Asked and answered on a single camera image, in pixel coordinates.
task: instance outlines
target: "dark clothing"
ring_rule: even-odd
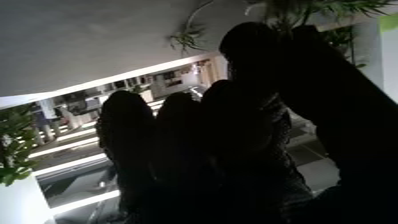
[[[276,47],[262,73],[269,45],[235,45],[242,28],[246,37],[274,38],[258,27],[241,25],[227,36],[234,81],[214,84],[202,103],[173,95],[157,120],[139,95],[116,93],[106,103],[100,138],[131,192],[129,222],[395,223],[397,104],[308,28]],[[285,104],[319,126],[342,171],[315,199],[285,152]]]

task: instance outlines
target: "white wall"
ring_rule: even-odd
[[[354,26],[354,35],[356,61],[358,64],[367,64],[362,71],[378,87],[385,89],[383,35],[379,19],[372,19]]]
[[[200,79],[195,72],[182,75],[182,81],[184,83],[180,85],[168,87],[164,82],[164,76],[163,75],[157,76],[157,81],[152,84],[152,91],[155,98],[186,91],[191,86],[200,85]]]
[[[198,0],[0,0],[0,96],[40,93],[182,58],[170,46]],[[207,50],[250,18],[242,0],[198,14]]]
[[[6,187],[0,185],[0,222],[6,224],[54,224],[36,177],[19,180]]]
[[[398,29],[383,32],[383,65],[386,93],[398,102]]]

